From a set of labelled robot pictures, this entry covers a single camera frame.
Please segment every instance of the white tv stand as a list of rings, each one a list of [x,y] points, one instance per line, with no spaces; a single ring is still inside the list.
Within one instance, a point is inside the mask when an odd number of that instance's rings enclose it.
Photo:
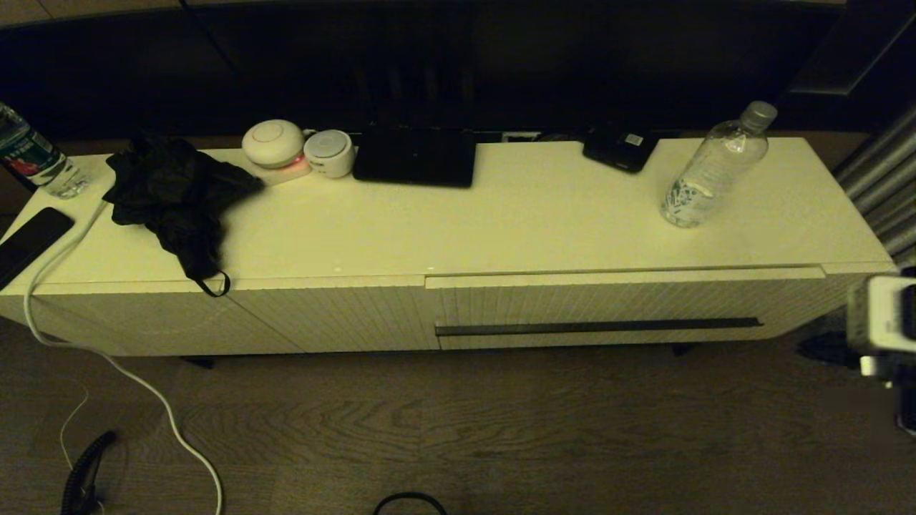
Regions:
[[[639,175],[555,142],[479,145],[470,190],[286,182],[224,217],[221,299],[108,206],[38,288],[38,321],[120,356],[751,340],[896,270],[801,138],[772,138],[707,224],[670,225],[661,198],[699,143],[662,140]],[[248,166],[240,150],[207,152]],[[97,175],[87,192],[36,193],[11,231],[49,205],[79,227],[112,183],[106,157],[74,158]],[[23,321],[37,264],[0,291],[0,314]]]

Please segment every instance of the white cable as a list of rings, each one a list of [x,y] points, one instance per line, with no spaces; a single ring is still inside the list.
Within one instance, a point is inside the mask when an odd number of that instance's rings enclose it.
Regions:
[[[28,324],[28,329],[31,330],[32,335],[35,336],[35,339],[38,340],[38,342],[43,345],[46,345],[49,347],[77,348],[77,349],[95,353],[103,357],[105,361],[107,361],[108,363],[112,365],[112,367],[114,367],[115,370],[117,370],[118,372],[121,372],[125,376],[128,376],[129,378],[139,383],[140,386],[153,392],[153,395],[155,395],[162,402],[162,405],[165,406],[166,413],[169,416],[169,424],[171,425],[172,432],[175,433],[175,438],[178,440],[178,443],[181,444],[181,446],[184,447],[185,450],[191,453],[191,455],[193,455],[201,463],[203,463],[203,465],[207,467],[207,471],[210,472],[210,476],[213,477],[213,484],[216,486],[216,512],[215,514],[221,515],[223,513],[223,483],[220,482],[220,477],[218,474],[216,474],[216,469],[213,468],[213,465],[210,463],[210,460],[208,460],[206,456],[202,455],[197,449],[192,447],[191,444],[188,444],[188,442],[185,441],[184,437],[181,436],[181,432],[178,429],[178,424],[175,423],[175,414],[172,412],[171,404],[169,404],[169,401],[165,398],[165,396],[159,393],[159,390],[154,388],[151,384],[147,383],[140,376],[134,374],[133,372],[131,372],[130,370],[127,370],[124,367],[121,367],[120,363],[115,361],[113,357],[108,356],[105,352],[92,348],[92,347],[89,347],[89,346],[86,346],[86,345],[72,344],[68,342],[51,342],[49,339],[45,338],[44,334],[42,334],[38,330],[38,326],[35,323],[35,316],[32,313],[32,294],[35,292],[35,288],[38,286],[38,281],[41,279],[41,276],[44,275],[45,270],[47,270],[52,264],[56,263],[61,256],[63,256],[68,251],[72,250],[74,247],[79,245],[82,239],[86,237],[86,234],[89,233],[89,229],[92,228],[93,224],[95,223],[95,220],[98,219],[99,214],[102,213],[102,210],[104,209],[105,205],[106,205],[105,201],[99,201],[98,207],[95,208],[95,211],[93,212],[92,216],[90,216],[89,220],[86,223],[86,226],[79,232],[79,234],[77,234],[70,242],[68,242],[67,245],[64,245],[63,247],[61,247],[53,256],[51,256],[51,258],[44,265],[42,265],[41,268],[38,269],[38,272],[35,273],[35,276],[33,276],[32,280],[28,283],[28,288],[26,289],[26,295],[23,297],[23,300],[22,300],[22,309],[26,315],[26,322]]]
[[[86,388],[86,385],[82,384],[80,381],[76,379],[70,379],[70,380],[80,385],[80,388],[82,388],[82,393],[83,393],[82,402],[77,404],[76,408],[73,408],[73,411],[70,412],[70,416],[67,417],[67,420],[63,422],[63,425],[60,427],[60,434],[58,434],[58,439],[60,440],[60,450],[63,451],[63,459],[67,460],[67,467],[70,470],[73,470],[73,462],[70,461],[70,455],[67,453],[67,446],[64,445],[63,443],[63,433],[67,431],[67,424],[69,424],[70,421],[73,420],[73,416],[76,415],[76,412],[79,411],[80,408],[82,408],[82,405],[85,404],[86,401],[89,400],[89,389]]]

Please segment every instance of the tabletop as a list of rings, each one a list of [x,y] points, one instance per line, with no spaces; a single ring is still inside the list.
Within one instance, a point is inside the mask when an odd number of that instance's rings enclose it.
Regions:
[[[303,278],[889,261],[802,138],[771,138],[769,154],[707,223],[693,229],[669,224],[659,212],[662,197],[700,142],[662,140],[636,175],[586,159],[578,142],[480,144],[467,190],[312,173],[226,212],[224,269],[235,288],[261,289],[292,288]],[[239,149],[205,152],[251,168]],[[106,157],[73,158],[91,171],[93,184],[68,201],[39,191],[7,236],[45,206],[80,227],[113,183]],[[104,209],[85,240],[42,280],[42,291],[198,290],[155,236],[142,226],[114,224],[111,210]],[[41,262],[0,294],[20,294]]]

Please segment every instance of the smartphone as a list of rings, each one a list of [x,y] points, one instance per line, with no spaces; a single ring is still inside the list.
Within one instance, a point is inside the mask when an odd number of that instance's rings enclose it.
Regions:
[[[0,290],[60,239],[73,221],[66,214],[46,207],[0,244]]]
[[[638,173],[646,165],[659,138],[647,130],[608,124],[596,127],[585,137],[583,155],[627,173]]]

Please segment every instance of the round white device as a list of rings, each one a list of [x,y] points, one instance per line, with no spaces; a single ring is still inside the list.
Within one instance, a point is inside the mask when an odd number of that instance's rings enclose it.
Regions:
[[[323,130],[305,142],[305,159],[325,177],[337,179],[350,173],[356,152],[344,131]]]
[[[286,120],[267,120],[248,129],[242,138],[245,156],[261,168],[283,168],[302,158],[305,136]]]

